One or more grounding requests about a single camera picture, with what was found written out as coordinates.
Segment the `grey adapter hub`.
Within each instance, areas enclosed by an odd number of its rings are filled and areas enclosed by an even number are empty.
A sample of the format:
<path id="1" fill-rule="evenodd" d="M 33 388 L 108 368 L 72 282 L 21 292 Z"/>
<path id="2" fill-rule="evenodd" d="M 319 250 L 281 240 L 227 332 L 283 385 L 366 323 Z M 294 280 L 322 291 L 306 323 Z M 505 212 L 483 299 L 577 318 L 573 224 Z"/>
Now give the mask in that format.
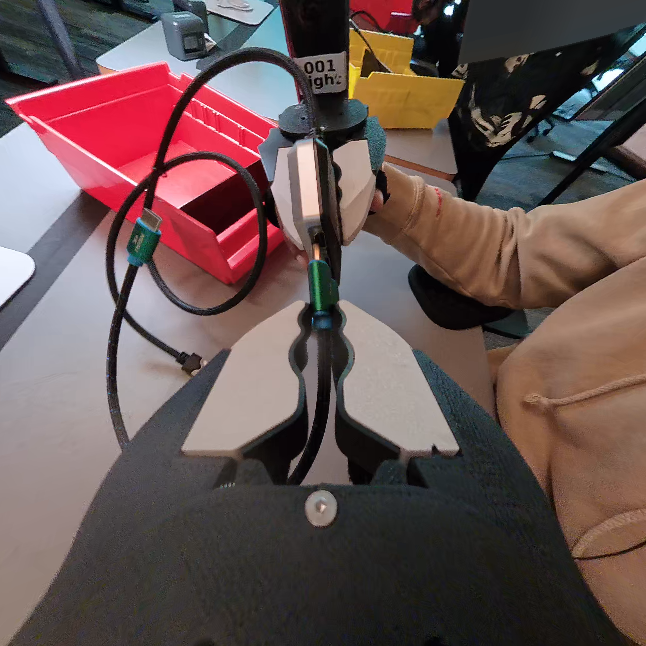
<path id="1" fill-rule="evenodd" d="M 336 192 L 327 146 L 317 138 L 297 141 L 288 153 L 293 221 L 310 260 L 334 241 Z"/>

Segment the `red plastic bin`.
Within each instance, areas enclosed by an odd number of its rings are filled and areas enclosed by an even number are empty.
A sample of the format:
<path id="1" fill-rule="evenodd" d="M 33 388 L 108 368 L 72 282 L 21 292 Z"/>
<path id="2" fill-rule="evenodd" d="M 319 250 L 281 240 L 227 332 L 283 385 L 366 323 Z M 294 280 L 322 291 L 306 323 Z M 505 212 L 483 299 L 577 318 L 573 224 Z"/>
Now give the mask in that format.
<path id="1" fill-rule="evenodd" d="M 117 211 L 152 169 L 167 121 L 192 77 L 163 62 L 95 76 L 7 99 L 85 192 Z M 262 192 L 268 187 L 259 145 L 273 124 L 209 85 L 184 111 L 166 159 L 215 151 L 245 167 Z M 258 250 L 255 208 L 217 235 L 181 210 L 215 187 L 246 185 L 217 161 L 198 160 L 162 176 L 152 210 L 160 242 L 224 284 L 242 279 Z"/>

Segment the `yellow plastic bin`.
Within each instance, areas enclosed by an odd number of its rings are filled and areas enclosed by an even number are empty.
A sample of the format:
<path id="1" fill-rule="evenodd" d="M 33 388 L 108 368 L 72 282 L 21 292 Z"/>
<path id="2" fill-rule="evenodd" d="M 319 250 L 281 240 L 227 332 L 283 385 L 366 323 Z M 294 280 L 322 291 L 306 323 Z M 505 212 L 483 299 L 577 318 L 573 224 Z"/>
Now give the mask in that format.
<path id="1" fill-rule="evenodd" d="M 389 72 L 361 73 L 371 46 Z M 411 37 L 350 28 L 349 97 L 367 105 L 384 129 L 433 129 L 456 105 L 464 81 L 418 76 L 410 68 Z"/>

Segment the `white board stand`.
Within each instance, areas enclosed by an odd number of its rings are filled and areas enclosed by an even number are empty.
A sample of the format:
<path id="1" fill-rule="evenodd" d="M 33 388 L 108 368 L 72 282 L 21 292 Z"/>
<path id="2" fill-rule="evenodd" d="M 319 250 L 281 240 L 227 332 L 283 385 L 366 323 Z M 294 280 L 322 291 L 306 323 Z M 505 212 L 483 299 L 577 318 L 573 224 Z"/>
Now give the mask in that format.
<path id="1" fill-rule="evenodd" d="M 227 20 L 257 27 L 275 9 L 264 1 L 204 1 L 207 11 Z"/>
<path id="2" fill-rule="evenodd" d="M 32 279 L 34 259 L 26 253 L 1 246 L 1 309 Z"/>

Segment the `person's beige hoodie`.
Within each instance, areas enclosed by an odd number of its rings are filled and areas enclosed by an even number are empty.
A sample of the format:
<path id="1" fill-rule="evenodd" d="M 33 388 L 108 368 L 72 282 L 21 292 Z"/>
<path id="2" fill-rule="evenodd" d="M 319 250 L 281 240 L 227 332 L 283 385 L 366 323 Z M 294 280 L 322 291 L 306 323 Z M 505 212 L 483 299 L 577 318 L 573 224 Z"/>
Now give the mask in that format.
<path id="1" fill-rule="evenodd" d="M 500 424 L 613 624 L 645 644 L 645 259 L 492 350 Z"/>

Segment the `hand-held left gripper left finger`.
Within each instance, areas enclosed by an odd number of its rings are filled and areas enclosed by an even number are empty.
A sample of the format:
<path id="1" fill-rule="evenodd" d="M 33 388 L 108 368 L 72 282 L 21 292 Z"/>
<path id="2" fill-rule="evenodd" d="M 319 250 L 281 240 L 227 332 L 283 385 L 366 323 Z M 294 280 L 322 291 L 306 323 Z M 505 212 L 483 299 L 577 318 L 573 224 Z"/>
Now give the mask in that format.
<path id="1" fill-rule="evenodd" d="M 184 456 L 255 459 L 270 477 L 288 476 L 308 438 L 307 312 L 296 301 L 236 342 L 183 443 Z"/>

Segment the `grey label printer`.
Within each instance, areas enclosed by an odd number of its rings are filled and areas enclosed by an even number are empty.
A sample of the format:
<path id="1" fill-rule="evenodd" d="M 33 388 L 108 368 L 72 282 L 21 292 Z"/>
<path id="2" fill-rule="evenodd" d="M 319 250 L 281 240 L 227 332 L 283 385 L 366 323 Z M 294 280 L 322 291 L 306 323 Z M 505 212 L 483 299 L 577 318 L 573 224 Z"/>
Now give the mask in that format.
<path id="1" fill-rule="evenodd" d="M 159 19 L 168 52 L 181 61 L 206 57 L 206 28 L 200 16 L 191 12 L 163 13 Z"/>

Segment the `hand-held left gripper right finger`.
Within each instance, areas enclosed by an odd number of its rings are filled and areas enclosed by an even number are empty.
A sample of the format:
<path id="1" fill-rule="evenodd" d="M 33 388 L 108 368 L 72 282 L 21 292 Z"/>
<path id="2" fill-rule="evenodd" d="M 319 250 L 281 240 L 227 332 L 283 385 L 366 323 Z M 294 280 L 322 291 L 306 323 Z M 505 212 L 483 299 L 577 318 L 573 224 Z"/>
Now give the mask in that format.
<path id="1" fill-rule="evenodd" d="M 460 447 L 413 348 L 348 300 L 337 305 L 336 445 L 350 477 L 383 463 L 455 458 Z"/>

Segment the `red ribbed bin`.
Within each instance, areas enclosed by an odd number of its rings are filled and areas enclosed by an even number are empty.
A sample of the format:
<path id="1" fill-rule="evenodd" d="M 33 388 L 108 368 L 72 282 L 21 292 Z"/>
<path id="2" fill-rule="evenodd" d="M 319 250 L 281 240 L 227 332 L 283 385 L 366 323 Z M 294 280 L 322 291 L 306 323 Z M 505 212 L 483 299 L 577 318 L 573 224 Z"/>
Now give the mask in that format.
<path id="1" fill-rule="evenodd" d="M 401 36 L 417 30 L 412 6 L 413 1 L 350 1 L 351 13 L 359 12 L 373 26 Z"/>

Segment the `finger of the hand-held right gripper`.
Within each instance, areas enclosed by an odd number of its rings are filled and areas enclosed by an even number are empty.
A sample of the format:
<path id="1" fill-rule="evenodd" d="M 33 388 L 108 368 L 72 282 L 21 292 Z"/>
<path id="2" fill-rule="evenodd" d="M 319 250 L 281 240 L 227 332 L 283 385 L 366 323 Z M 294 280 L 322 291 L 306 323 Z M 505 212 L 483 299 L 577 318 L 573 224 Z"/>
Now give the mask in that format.
<path id="1" fill-rule="evenodd" d="M 313 251 L 312 140 L 277 150 L 271 193 L 286 240 L 299 251 Z"/>
<path id="2" fill-rule="evenodd" d="M 349 246 L 366 222 L 376 189 L 368 141 L 348 141 L 334 150 L 332 160 L 340 169 L 341 244 Z"/>

